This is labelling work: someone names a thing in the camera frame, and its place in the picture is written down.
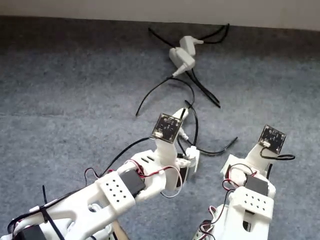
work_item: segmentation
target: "gray carpet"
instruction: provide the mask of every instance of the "gray carpet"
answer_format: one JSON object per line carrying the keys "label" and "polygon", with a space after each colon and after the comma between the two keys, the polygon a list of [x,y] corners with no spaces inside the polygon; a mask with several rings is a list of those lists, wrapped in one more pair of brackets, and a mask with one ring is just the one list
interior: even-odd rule
{"label": "gray carpet", "polygon": [[[130,143],[149,136],[160,113],[173,114],[190,99],[177,83],[143,95],[174,71],[169,49],[147,27],[173,42],[216,26],[51,18],[0,18],[0,233],[9,221],[84,185],[84,169],[102,171]],[[194,86],[198,145],[225,154],[201,157],[198,175],[174,199],[160,195],[119,221],[132,240],[188,240],[223,202],[219,172],[228,154],[244,157],[265,124],[287,133],[277,163],[270,240],[319,239],[320,33],[231,27],[220,45],[196,47],[196,72],[221,101],[215,107]],[[194,121],[184,129],[190,136]],[[154,149],[152,141],[128,151]]]}

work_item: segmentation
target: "black circuit board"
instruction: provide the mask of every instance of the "black circuit board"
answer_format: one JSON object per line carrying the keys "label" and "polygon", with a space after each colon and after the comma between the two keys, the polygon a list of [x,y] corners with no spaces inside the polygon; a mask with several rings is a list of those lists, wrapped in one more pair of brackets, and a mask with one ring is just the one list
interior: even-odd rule
{"label": "black circuit board", "polygon": [[152,131],[152,136],[173,144],[181,124],[181,119],[162,113]]}
{"label": "black circuit board", "polygon": [[258,143],[263,146],[263,142],[268,142],[270,143],[270,147],[268,147],[268,149],[275,154],[280,154],[286,136],[287,135],[285,135],[283,132],[280,132],[266,124]]}

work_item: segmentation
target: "white wall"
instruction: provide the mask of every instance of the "white wall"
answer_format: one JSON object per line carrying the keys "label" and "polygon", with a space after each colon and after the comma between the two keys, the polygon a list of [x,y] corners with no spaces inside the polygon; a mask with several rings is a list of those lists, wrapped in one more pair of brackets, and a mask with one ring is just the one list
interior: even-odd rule
{"label": "white wall", "polygon": [[0,0],[0,15],[320,30],[320,0]]}

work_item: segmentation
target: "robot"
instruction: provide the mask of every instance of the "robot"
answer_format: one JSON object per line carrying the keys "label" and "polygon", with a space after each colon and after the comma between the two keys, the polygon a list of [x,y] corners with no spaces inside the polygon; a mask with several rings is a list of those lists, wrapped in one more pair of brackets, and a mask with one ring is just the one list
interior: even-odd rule
{"label": "robot", "polygon": [[[9,234],[0,240],[116,239],[113,221],[158,194],[177,196],[188,176],[197,171],[197,148],[191,146],[186,156],[177,157],[175,147],[187,115],[187,108],[173,116],[162,113],[150,137],[156,150],[136,153],[117,170],[106,169],[106,174],[98,175],[91,185],[32,208],[13,219]],[[245,159],[229,156],[221,170],[222,185],[233,187],[225,187],[229,205],[210,207],[212,221],[201,223],[193,240],[268,239],[276,188],[266,169],[280,158],[288,160],[288,155],[279,155],[285,138],[284,133],[266,125]],[[177,192],[167,195],[164,191]]]}

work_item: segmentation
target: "white connector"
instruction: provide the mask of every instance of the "white connector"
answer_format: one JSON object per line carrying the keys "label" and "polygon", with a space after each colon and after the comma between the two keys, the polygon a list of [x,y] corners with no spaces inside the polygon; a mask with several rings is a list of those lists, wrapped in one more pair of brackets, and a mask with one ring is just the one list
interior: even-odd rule
{"label": "white connector", "polygon": [[181,47],[171,48],[169,51],[169,57],[178,68],[177,71],[172,74],[174,78],[191,70],[196,64],[195,59]]}
{"label": "white connector", "polygon": [[192,36],[184,36],[180,39],[180,47],[183,48],[191,57],[196,55],[196,44],[203,44],[204,41],[198,40]]}
{"label": "white connector", "polygon": [[200,151],[196,146],[190,146],[185,150],[185,154],[190,160],[190,168],[194,168],[193,173],[195,174],[199,165]]}
{"label": "white connector", "polygon": [[185,131],[182,127],[180,127],[178,134],[186,141],[189,139],[188,135],[185,133]]}

